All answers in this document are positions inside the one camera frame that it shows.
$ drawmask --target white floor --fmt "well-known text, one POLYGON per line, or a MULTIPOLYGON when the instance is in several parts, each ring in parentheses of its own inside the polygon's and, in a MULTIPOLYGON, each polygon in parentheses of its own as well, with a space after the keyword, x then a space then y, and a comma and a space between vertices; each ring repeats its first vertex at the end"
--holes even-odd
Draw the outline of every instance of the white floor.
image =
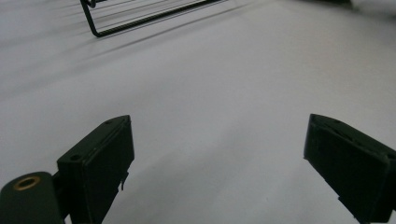
POLYGON ((0 186, 132 116, 104 223, 358 223, 303 160, 309 114, 396 148, 395 17, 229 0, 98 39, 78 0, 0 0, 0 30, 0 186))

